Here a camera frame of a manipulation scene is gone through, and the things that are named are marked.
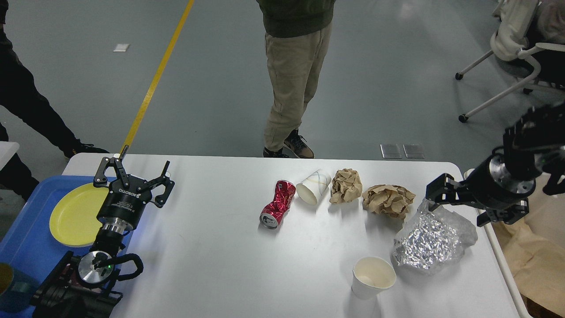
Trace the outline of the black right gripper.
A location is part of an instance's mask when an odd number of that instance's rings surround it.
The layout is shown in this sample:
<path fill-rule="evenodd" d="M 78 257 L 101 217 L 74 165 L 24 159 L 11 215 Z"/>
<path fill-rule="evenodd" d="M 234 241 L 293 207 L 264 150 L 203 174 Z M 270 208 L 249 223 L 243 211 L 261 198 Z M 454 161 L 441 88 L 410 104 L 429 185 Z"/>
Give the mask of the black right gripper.
<path fill-rule="evenodd" d="M 428 211 L 444 204 L 467 205 L 485 210 L 477 217 L 477 226 L 490 222 L 512 225 L 529 213 L 529 201 L 535 180 L 522 181 L 511 175 L 500 154 L 491 155 L 466 177 L 457 182 L 444 173 L 426 186 Z"/>

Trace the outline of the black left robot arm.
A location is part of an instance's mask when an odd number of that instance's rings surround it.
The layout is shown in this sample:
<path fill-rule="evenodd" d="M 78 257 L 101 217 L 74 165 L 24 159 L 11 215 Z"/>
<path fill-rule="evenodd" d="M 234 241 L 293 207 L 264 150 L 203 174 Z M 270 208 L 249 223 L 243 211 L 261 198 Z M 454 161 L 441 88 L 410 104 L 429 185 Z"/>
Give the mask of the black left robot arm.
<path fill-rule="evenodd" d="M 108 190 L 97 213 L 101 227 L 88 253 L 68 251 L 32 295 L 34 318 L 108 318 L 123 297 L 115 284 L 143 273 L 141 258 L 123 253 L 123 239 L 137 229 L 147 204 L 164 206 L 175 183 L 167 174 L 169 161 L 149 181 L 127 173 L 128 148 L 101 160 L 93 179 L 94 187 Z"/>

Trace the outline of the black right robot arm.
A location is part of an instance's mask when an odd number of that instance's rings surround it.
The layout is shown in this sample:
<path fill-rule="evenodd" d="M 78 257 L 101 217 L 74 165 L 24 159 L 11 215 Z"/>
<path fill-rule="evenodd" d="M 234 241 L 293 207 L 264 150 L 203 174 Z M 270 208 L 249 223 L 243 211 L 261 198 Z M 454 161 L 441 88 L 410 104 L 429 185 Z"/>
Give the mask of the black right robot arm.
<path fill-rule="evenodd" d="M 564 144 L 564 105 L 532 107 L 505 129 L 503 145 L 494 148 L 464 180 L 442 174 L 429 183 L 428 209 L 466 205 L 482 210 L 478 226 L 490 222 L 512 225 L 528 214 L 528 197 L 542 173 L 550 176 L 543 186 L 545 194 L 564 193 Z"/>

